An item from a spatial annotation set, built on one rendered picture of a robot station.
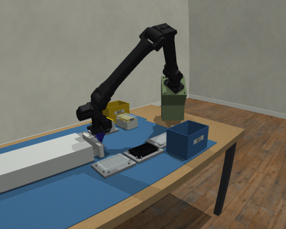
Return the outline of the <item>blue open-top bin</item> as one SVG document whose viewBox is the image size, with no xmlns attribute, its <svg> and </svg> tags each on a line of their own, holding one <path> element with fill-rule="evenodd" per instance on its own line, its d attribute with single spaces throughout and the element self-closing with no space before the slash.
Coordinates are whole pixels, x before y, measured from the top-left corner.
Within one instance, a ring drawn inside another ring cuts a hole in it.
<svg viewBox="0 0 286 229">
<path fill-rule="evenodd" d="M 166 129 L 166 151 L 185 160 L 207 148 L 209 126 L 187 120 Z"/>
</svg>

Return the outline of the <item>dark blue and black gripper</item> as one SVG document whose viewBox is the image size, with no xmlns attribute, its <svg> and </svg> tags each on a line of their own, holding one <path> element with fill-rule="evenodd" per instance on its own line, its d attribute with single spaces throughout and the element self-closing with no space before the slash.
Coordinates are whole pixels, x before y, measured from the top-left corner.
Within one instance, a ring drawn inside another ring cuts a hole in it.
<svg viewBox="0 0 286 229">
<path fill-rule="evenodd" d="M 99 129 L 94 129 L 94 128 L 92 127 L 92 125 L 90 125 L 90 126 L 87 126 L 87 129 L 90 130 L 91 133 L 97 137 L 98 141 L 100 141 L 100 142 L 103 141 L 103 138 L 104 138 L 104 136 L 105 136 L 105 133 L 103 133 L 103 131 L 102 131 L 101 128 L 99 128 Z"/>
</svg>

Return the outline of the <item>blue flat mat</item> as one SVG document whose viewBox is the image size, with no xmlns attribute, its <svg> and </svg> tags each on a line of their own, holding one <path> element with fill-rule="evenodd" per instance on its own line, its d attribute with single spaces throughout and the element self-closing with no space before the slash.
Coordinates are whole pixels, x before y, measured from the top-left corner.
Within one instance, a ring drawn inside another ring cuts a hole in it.
<svg viewBox="0 0 286 229">
<path fill-rule="evenodd" d="M 134 115 L 137 116 L 137 115 Z M 146 143 L 166 133 L 167 127 L 137 116 L 138 127 L 105 135 L 104 157 L 31 184 L 0 193 L 0 229 L 67 229 L 140 192 L 159 181 L 217 142 L 207 140 L 207 148 L 188 160 L 166 151 L 108 178 L 91 167 L 98 161 Z M 88 132 L 89 124 L 0 148 L 0 154 L 49 141 L 58 137 Z"/>
</svg>

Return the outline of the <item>yellow open bin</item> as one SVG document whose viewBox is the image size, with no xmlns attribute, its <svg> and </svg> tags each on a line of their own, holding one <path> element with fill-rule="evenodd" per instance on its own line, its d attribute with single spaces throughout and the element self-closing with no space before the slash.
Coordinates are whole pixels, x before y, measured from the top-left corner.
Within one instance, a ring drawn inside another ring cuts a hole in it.
<svg viewBox="0 0 286 229">
<path fill-rule="evenodd" d="M 114 120 L 115 123 L 116 123 L 116 115 L 124 113 L 130 114 L 129 103 L 119 100 L 114 102 L 109 102 L 105 110 L 102 110 L 102 114 Z"/>
</svg>

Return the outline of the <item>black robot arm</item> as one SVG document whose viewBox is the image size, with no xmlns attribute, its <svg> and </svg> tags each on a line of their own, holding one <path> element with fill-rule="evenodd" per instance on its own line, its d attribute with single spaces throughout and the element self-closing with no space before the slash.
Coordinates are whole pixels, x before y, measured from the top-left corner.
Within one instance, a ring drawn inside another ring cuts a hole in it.
<svg viewBox="0 0 286 229">
<path fill-rule="evenodd" d="M 165 65 L 163 74 L 166 80 L 164 84 L 175 94 L 184 88 L 181 83 L 183 74 L 178 70 L 176 61 L 176 51 L 174 37 L 177 30 L 167 23 L 147 27 L 140 35 L 140 42 L 121 62 L 114 72 L 97 87 L 91 94 L 91 102 L 79 106 L 76 115 L 79 121 L 92 117 L 92 127 L 101 128 L 103 133 L 108 133 L 112 128 L 112 121 L 102 114 L 107 104 L 110 102 L 114 92 L 125 78 L 134 70 L 134 68 L 144 59 L 151 51 L 157 52 L 163 47 Z M 151 43 L 150 41 L 153 43 Z M 102 117 L 100 117 L 102 116 Z"/>
</svg>

